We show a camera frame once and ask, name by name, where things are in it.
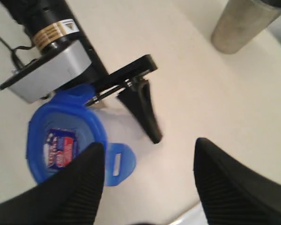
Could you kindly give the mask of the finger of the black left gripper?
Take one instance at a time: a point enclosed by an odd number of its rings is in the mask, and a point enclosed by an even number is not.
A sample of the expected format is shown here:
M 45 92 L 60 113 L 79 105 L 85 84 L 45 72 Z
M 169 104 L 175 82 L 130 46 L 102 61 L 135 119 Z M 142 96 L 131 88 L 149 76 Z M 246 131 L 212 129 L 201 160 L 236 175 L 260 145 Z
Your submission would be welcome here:
M 149 81 L 139 80 L 121 91 L 117 98 L 134 116 L 151 142 L 158 144 L 163 135 L 153 110 Z

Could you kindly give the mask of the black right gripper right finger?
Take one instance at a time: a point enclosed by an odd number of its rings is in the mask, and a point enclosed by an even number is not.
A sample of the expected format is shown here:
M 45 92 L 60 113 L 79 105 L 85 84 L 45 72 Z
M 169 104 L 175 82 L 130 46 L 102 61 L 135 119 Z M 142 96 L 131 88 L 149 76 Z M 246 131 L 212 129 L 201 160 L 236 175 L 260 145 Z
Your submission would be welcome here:
M 207 138 L 196 140 L 193 173 L 209 225 L 281 225 L 281 185 Z

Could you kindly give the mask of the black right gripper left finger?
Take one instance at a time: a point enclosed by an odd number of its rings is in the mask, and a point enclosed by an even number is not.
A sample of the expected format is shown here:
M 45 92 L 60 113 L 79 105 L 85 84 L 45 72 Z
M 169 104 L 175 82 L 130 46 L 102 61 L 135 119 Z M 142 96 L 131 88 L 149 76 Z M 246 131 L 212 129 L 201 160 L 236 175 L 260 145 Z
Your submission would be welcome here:
M 92 143 L 48 180 L 0 203 L 0 225 L 92 225 L 104 166 L 102 144 Z

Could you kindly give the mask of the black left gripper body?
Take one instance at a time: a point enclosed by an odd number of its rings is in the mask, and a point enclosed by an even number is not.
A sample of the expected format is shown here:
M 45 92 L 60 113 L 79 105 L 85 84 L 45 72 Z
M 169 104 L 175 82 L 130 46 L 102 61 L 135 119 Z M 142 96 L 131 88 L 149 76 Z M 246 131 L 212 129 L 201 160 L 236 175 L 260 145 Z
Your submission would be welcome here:
M 144 76 L 155 70 L 155 62 L 146 54 L 110 75 L 96 79 L 94 61 L 76 40 L 17 69 L 12 77 L 0 84 L 0 90 L 9 89 L 27 103 L 33 103 L 53 92 L 85 83 L 95 90 L 94 95 L 87 98 L 86 105 L 93 105 L 115 92 L 124 102 L 147 105 L 151 100 Z

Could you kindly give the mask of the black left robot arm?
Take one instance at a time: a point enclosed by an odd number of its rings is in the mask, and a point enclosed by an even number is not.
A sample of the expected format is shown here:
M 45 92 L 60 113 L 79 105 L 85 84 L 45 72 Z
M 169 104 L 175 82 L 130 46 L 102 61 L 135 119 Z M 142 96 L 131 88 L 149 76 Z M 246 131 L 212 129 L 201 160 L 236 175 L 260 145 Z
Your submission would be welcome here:
M 3 0 L 3 7 L 23 27 L 32 47 L 41 56 L 24 65 L 11 52 L 15 74 L 0 84 L 27 103 L 50 93 L 81 84 L 94 89 L 87 99 L 91 106 L 117 93 L 153 143 L 163 137 L 154 114 L 149 81 L 145 75 L 157 70 L 151 55 L 108 73 L 93 45 L 64 0 Z

